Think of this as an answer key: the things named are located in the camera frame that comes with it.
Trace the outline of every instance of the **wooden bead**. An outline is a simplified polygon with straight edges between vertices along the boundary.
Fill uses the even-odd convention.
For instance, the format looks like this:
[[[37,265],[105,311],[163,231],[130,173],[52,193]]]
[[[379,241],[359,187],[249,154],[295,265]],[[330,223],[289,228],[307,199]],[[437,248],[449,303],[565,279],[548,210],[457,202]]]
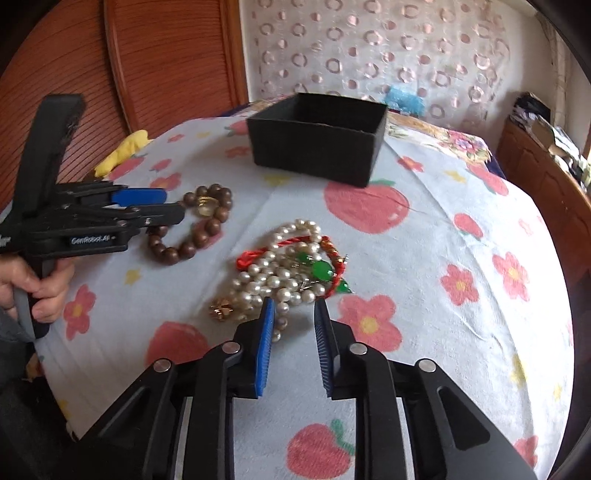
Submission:
[[[166,245],[164,245],[164,244],[156,244],[153,247],[151,247],[150,250],[152,251],[152,253],[154,254],[154,256],[156,256],[157,258],[159,258],[160,255],[162,255],[162,252],[164,252],[164,250],[166,250]]]
[[[216,211],[213,212],[213,217],[220,221],[220,223],[224,223],[228,216],[230,215],[230,210],[226,207],[217,207]]]
[[[206,197],[207,196],[207,187],[205,185],[201,185],[200,187],[197,187],[197,190],[195,190],[195,195],[197,195],[198,197]]]
[[[158,235],[150,235],[148,237],[148,246],[152,248],[154,245],[158,245],[162,243],[162,238]]]
[[[165,225],[151,226],[148,228],[149,235],[158,235],[160,238],[166,236],[167,233],[168,233],[168,227]]]
[[[197,253],[197,247],[193,242],[189,240],[183,242],[178,248],[178,254],[183,260],[193,258],[195,256],[195,253]]]
[[[197,195],[193,192],[187,192],[183,195],[183,202],[187,207],[197,205]]]
[[[218,200],[229,199],[232,200],[232,191],[227,187],[222,187],[217,191],[216,198]]]
[[[219,183],[213,183],[207,189],[207,194],[210,197],[215,197],[216,194],[222,189],[222,186]]]
[[[232,210],[232,206],[234,205],[232,199],[222,199],[219,202],[220,207],[227,208],[228,210]]]
[[[194,229],[193,243],[197,248],[203,248],[209,243],[209,235],[204,230]]]
[[[179,261],[178,250],[174,247],[168,247],[162,252],[160,258],[162,258],[162,261],[167,265],[174,265]]]
[[[222,224],[218,219],[210,218],[207,222],[205,222],[205,231],[210,236],[215,236],[222,231]]]

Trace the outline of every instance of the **green gemstone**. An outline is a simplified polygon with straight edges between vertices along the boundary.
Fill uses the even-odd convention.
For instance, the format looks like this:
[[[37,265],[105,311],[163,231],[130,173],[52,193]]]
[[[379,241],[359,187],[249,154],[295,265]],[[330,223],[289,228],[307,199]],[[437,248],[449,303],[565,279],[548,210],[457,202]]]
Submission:
[[[353,290],[350,289],[349,284],[345,279],[342,279],[336,287],[336,291],[338,293],[353,293]]]
[[[312,257],[309,256],[306,252],[300,252],[295,256],[300,263],[311,264]]]
[[[312,264],[312,274],[318,278],[318,280],[330,281],[335,272],[333,271],[333,266],[331,264],[325,261],[319,261]]]

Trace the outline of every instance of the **metal screw head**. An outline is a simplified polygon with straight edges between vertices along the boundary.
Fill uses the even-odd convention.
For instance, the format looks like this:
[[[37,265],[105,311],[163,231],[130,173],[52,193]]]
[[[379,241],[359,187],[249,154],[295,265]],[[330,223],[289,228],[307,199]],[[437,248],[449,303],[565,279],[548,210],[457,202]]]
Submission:
[[[365,355],[368,352],[368,348],[362,343],[351,343],[349,345],[349,351],[355,355]]]
[[[226,342],[222,345],[222,350],[229,355],[232,353],[238,353],[240,351],[240,343]]]
[[[161,358],[160,360],[156,360],[154,362],[154,370],[157,371],[159,374],[167,372],[168,370],[170,370],[171,366],[173,365],[170,363],[170,360],[166,358]]]
[[[433,360],[429,360],[428,358],[423,358],[419,363],[418,367],[427,373],[432,373],[437,369],[437,365]]]

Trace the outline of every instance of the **jewelry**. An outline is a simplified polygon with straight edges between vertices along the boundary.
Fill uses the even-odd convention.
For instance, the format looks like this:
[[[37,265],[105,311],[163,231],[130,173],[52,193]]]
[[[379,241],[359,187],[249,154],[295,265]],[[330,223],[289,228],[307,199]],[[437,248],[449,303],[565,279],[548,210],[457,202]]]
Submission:
[[[328,298],[335,292],[351,293],[342,278],[347,256],[341,257],[320,231],[315,222],[297,219],[271,233],[266,247],[243,252],[236,260],[240,273],[228,295],[209,307],[210,314],[219,321],[232,317],[245,322],[260,314],[264,297],[273,297],[277,314],[273,341],[277,342],[287,327],[290,306],[313,303],[316,297]],[[305,235],[292,236],[299,232]],[[323,251],[330,263],[323,260]]]
[[[147,229],[148,247],[162,263],[174,265],[180,260],[193,258],[197,250],[209,243],[209,238],[222,231],[222,224],[229,217],[232,208],[232,191],[214,183],[207,188],[201,185],[195,192],[187,192],[182,204],[187,208],[196,207],[200,215],[209,217],[205,224],[191,227],[191,239],[185,240],[178,248],[167,247],[162,238],[168,233],[167,226],[154,226]]]

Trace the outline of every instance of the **wooden cabinet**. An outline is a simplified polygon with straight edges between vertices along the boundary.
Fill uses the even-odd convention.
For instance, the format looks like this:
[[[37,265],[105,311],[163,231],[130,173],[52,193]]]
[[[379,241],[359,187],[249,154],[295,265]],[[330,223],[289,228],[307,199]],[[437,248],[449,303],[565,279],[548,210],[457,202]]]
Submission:
[[[507,179],[539,208],[570,289],[591,270],[591,201],[575,179],[507,120],[496,152]]]

